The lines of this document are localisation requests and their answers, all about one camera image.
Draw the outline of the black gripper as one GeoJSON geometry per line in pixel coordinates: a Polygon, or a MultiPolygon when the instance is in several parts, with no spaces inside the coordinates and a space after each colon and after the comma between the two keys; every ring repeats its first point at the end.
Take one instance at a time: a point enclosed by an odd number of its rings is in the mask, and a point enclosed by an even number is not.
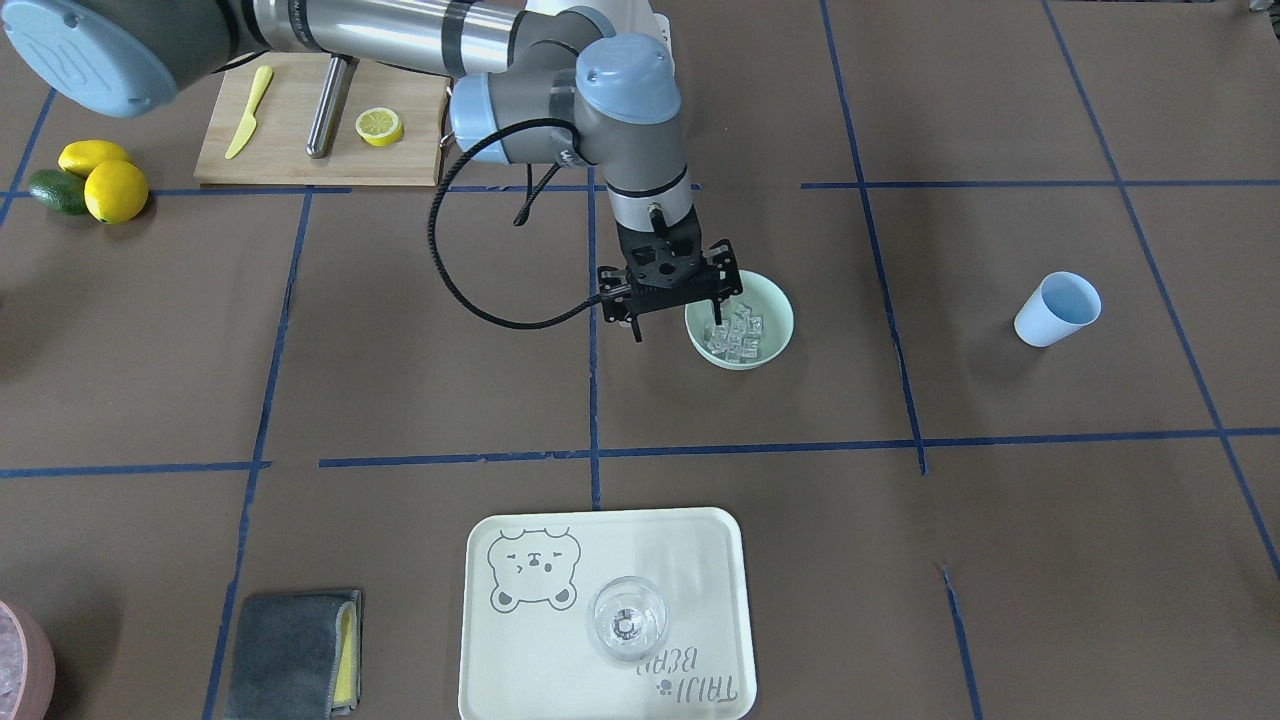
{"type": "Polygon", "coordinates": [[[634,341],[641,343],[639,316],[709,301],[713,322],[724,324],[724,304],[742,292],[730,240],[721,240],[705,250],[696,215],[685,217],[662,233],[636,231],[620,222],[614,227],[625,268],[600,266],[596,270],[605,322],[628,323],[634,341]]]}

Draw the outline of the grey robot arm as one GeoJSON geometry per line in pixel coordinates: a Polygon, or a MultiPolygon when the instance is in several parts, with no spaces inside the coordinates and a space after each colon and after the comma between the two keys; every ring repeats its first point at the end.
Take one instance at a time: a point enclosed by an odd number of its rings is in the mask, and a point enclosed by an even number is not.
{"type": "Polygon", "coordinates": [[[54,90],[108,117],[138,117],[195,81],[262,53],[320,53],[452,78],[461,156],[439,182],[436,219],[470,161],[595,167],[623,268],[596,272],[607,322],[742,292],[728,241],[704,249],[666,44],[613,12],[571,1],[550,14],[483,1],[5,1],[3,28],[54,90]]]}

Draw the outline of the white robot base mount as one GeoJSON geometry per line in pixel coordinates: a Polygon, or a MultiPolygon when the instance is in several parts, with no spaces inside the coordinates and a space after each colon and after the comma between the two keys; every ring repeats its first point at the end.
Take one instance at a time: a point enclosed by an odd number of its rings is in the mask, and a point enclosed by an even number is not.
{"type": "Polygon", "coordinates": [[[573,8],[590,8],[603,15],[617,35],[646,35],[672,49],[669,19],[655,13],[649,1],[525,1],[522,9],[556,15],[573,8]]]}

